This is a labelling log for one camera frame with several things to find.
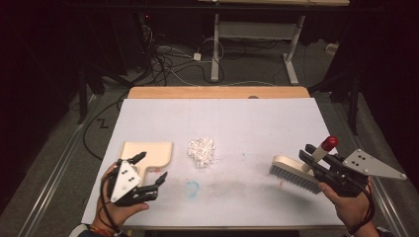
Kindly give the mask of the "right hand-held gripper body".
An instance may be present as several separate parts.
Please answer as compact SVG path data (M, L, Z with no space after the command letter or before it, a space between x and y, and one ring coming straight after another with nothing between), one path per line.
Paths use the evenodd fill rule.
M339 197L355 198L368 184L369 177L382 177L406 180L404 173L388 166L362 149L355 150L348 157L327 155L324 161L329 165L325 168L314 163L314 178L326 183Z

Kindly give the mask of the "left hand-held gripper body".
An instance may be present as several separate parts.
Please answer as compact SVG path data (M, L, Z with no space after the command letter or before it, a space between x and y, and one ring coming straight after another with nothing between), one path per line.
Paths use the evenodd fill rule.
M156 200L158 185L141 187L141 178L127 160L119 160L110 173L107 195L116 206L133 206L142 202Z

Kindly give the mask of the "cream wooden dustpan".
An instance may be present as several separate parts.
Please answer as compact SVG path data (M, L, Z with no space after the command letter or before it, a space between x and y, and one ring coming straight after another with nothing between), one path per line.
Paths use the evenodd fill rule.
M160 169L167 166L171 160L171 142L125 142L120 152L120 158L127 160L145 152L145 157L134 164L139 177L144 180L149 169Z

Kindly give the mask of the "white brush with red-tipped handle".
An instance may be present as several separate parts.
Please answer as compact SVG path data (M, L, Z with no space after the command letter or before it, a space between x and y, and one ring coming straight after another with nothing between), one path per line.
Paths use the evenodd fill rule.
M334 149L338 143L339 141L335 136L328 136L320 145L331 145ZM319 194L320 189L318 181L314 178L313 169L311 168L307 173L304 173L301 170L302 165L303 163L292 158L277 155L273 158L269 173L314 194Z

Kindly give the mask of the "person's right hand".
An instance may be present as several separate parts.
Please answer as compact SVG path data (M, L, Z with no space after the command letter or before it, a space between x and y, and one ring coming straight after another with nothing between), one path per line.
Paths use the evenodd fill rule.
M370 206L365 194L359 194L357 197L340 197L325 183L319 183L318 187L334 204L338 218L348 230L352 230L364 220Z

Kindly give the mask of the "person's left hand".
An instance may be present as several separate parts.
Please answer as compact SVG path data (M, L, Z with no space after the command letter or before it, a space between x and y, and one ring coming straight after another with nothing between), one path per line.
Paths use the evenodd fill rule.
M98 228L113 231L117 227L121 227L133 215L149 209L147 203L139 203L133 206L121 207L109 202L107 196L108 181L106 176L116 168L112 164L101 179L100 195L97 201L97 210L92 224Z

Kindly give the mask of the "white table cover sheet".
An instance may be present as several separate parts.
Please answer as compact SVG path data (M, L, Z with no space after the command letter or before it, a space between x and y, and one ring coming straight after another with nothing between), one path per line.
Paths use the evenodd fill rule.
M273 158L295 158L329 134L312 99L127 99L103 170L126 141L173 145L165 183L150 208L127 221L138 228L337 226L333 204L270 175ZM192 139L215 144L211 164L188 156Z

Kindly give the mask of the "black metal stand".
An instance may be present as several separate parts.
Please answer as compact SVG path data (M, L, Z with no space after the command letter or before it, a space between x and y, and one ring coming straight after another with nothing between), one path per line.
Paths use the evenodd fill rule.
M90 88L93 93L97 93L99 89L98 79L94 67L91 64L83 63L78 71L79 82L79 119L78 124L81 124L88 113L88 96L87 88Z

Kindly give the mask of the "white-legged desk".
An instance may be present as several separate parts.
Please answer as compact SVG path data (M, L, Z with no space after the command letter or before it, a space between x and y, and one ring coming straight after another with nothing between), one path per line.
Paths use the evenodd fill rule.
M262 6L298 6L298 7L346 7L349 0L200 0L211 2L216 7L225 4L243 6L245 4ZM211 57L211 82L219 82L220 63L224 48L219 41L224 39L253 39L253 40L290 40L291 46L287 53L282 56L284 66L287 70L290 83L297 85L298 80L293 68L293 54L302 31L305 16L299 15L295 23L274 24L256 22L228 22L221 21L219 14L214 15L213 22L213 50Z

